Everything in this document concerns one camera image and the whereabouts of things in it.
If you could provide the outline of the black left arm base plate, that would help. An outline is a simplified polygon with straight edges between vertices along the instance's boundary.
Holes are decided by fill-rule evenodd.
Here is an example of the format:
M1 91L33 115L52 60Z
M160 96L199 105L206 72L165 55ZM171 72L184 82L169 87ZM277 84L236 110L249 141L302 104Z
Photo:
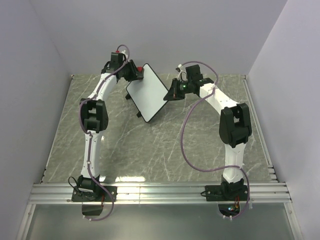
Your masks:
M98 187L95 191L79 188L73 191L71 201L80 202L112 202L117 198L116 186L104 186L112 197L110 197L102 188Z

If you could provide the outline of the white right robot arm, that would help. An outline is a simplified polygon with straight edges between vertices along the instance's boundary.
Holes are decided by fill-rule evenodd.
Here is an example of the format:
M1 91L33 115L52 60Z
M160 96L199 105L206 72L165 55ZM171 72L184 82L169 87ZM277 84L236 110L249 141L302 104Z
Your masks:
M199 100L187 113L182 129L184 130L193 110L202 102L207 102L219 114L219 137L225 147L224 166L222 170L222 187L220 193L226 200L238 195L238 187L247 182L248 176L243 170L244 150L252 135L250 108L246 103L238 103L218 88L219 75L215 80L205 78L200 66L211 71L213 68L201 61L187 61L176 68L178 75L172 79L171 86L164 96L164 101L179 101L187 94L195 94Z

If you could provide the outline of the small white whiteboard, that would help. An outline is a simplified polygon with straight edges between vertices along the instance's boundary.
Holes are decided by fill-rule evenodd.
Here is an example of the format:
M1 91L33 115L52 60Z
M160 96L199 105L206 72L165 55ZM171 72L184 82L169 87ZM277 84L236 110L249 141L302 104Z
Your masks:
M130 82L126 91L138 112L141 112L141 118L148 123L167 104L163 98L168 93L168 88L148 63L142 67L143 79Z

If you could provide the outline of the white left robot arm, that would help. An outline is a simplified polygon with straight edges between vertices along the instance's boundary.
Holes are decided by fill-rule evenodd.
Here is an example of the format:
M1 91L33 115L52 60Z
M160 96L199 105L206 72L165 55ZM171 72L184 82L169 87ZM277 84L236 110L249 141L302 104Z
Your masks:
M79 123L85 136L85 150L77 187L89 201L96 201L101 196L98 160L102 136L109 123L106 107L108 96L121 78L132 82L143 77L144 69L130 60L129 51L116 50L101 70L100 80L93 92L80 101Z

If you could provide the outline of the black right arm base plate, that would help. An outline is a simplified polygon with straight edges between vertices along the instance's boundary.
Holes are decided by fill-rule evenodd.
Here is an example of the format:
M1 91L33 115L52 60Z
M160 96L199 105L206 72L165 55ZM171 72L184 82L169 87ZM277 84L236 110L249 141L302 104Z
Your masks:
M249 190L246 185L231 186L227 185L206 185L204 191L200 193L206 198L207 202L234 202L246 201Z

